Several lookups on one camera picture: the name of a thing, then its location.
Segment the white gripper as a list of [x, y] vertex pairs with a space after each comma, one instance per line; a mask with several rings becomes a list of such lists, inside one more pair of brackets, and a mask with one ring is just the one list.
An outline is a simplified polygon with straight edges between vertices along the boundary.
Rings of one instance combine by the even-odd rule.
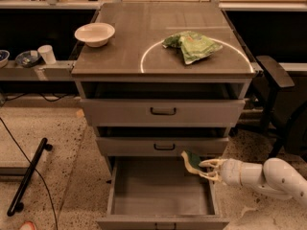
[[201, 168], [219, 168], [221, 175], [217, 172], [200, 172], [199, 176], [214, 182], [223, 181], [229, 186], [241, 185], [241, 167], [243, 162], [235, 159], [207, 159], [199, 163]]

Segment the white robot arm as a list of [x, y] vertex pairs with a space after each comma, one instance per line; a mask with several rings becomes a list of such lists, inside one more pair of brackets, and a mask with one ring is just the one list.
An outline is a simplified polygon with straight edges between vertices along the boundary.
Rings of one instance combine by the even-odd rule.
[[263, 164], [236, 159], [209, 159], [199, 163], [201, 168], [213, 168], [202, 177], [216, 179], [229, 186], [242, 186], [273, 198], [293, 198], [307, 207], [307, 180], [289, 163], [270, 158]]

